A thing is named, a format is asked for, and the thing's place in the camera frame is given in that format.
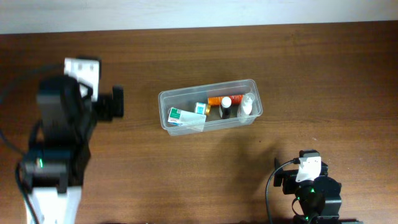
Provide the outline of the white spray bottle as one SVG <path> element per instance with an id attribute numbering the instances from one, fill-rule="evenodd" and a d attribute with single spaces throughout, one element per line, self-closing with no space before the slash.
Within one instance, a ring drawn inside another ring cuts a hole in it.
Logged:
<path id="1" fill-rule="evenodd" d="M 249 118 L 252 111 L 252 104 L 255 100 L 255 95 L 253 93 L 246 93 L 243 95 L 240 106 L 238 108 L 237 117 L 240 123 L 245 123 Z"/>

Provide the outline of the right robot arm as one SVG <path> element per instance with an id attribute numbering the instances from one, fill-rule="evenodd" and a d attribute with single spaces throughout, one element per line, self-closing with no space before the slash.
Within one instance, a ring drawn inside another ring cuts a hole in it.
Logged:
<path id="1" fill-rule="evenodd" d="M 363 224 L 357 219 L 340 219 L 341 183 L 328 176 L 328 165 L 320 164 L 320 175 L 313 180 L 297 182 L 298 170 L 283 170 L 288 165 L 274 160 L 274 186 L 282 187 L 285 195 L 294 195 L 293 203 L 298 202 L 302 213 L 295 213 L 292 223 L 312 224 Z"/>

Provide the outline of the black bottle white cap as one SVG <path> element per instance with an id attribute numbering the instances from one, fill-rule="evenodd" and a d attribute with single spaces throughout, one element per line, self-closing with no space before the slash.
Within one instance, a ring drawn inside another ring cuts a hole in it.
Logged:
<path id="1" fill-rule="evenodd" d="M 222 98 L 220 108 L 219 108 L 221 119 L 228 119 L 230 117 L 231 105 L 232 105 L 232 101 L 231 101 L 230 97 L 226 96 L 226 97 Z"/>

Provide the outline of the orange tablet tube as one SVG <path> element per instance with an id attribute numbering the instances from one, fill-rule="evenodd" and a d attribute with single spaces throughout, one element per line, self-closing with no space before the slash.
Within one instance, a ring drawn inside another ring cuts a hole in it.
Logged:
<path id="1" fill-rule="evenodd" d="M 223 98 L 225 98 L 225 96 L 209 97 L 208 104 L 210 106 L 219 106 L 221 104 Z M 232 105 L 239 105 L 243 99 L 243 95 L 229 95 L 228 98 L 231 99 Z"/>

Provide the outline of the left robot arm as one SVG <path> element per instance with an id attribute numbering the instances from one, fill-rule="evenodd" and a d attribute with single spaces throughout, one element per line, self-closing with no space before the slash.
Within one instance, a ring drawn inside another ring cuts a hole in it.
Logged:
<path id="1" fill-rule="evenodd" d="M 66 58 L 63 74 L 39 83 L 41 118 L 15 171 L 28 223 L 75 222 L 93 131 L 124 116 L 123 88 L 99 93 L 101 74 L 99 58 Z"/>

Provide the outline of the white green medicine box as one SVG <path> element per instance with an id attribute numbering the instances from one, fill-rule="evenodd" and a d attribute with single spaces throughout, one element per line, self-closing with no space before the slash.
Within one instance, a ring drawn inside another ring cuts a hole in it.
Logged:
<path id="1" fill-rule="evenodd" d="M 203 131 L 206 115 L 171 108 L 167 122 L 175 126 L 187 126 L 196 131 Z"/>

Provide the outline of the small amber jar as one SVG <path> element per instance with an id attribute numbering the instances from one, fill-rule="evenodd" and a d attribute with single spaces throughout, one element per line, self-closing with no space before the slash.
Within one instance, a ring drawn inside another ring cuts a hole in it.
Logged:
<path id="1" fill-rule="evenodd" d="M 211 110 L 211 106 L 209 104 L 200 103 L 200 102 L 195 103 L 194 112 L 197 114 L 203 114 L 203 115 L 208 116 L 210 114 L 210 110 Z"/>

